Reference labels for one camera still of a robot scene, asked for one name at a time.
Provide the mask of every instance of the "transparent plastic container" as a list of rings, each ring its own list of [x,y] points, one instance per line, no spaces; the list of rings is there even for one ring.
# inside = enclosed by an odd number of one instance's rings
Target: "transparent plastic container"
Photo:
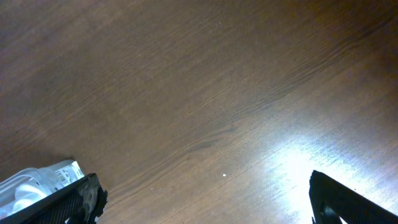
[[[24,169],[0,184],[0,220],[84,177],[76,161]]]

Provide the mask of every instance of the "wooden tabletop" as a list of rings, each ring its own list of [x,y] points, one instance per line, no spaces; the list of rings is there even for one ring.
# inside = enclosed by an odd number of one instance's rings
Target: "wooden tabletop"
[[[0,179],[64,159],[99,223],[311,223],[313,169],[398,213],[398,1],[3,0]]]

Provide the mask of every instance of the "black plastic part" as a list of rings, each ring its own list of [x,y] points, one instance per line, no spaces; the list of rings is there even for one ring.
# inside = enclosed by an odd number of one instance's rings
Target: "black plastic part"
[[[316,224],[398,223],[398,217],[324,173],[313,171],[310,200]]]
[[[33,205],[0,220],[0,224],[94,224],[103,213],[107,191],[101,188],[96,174],[56,191]]]

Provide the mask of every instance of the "brown wooden surface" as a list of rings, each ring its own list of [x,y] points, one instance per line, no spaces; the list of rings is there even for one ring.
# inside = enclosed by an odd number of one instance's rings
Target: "brown wooden surface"
[[[310,223],[318,169],[398,213],[397,5],[3,0],[0,178],[74,158],[100,223]]]

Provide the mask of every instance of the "clear plastic container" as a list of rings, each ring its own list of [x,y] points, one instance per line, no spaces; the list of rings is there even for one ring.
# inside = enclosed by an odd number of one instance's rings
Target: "clear plastic container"
[[[0,184],[0,220],[84,177],[76,161],[24,169]]]

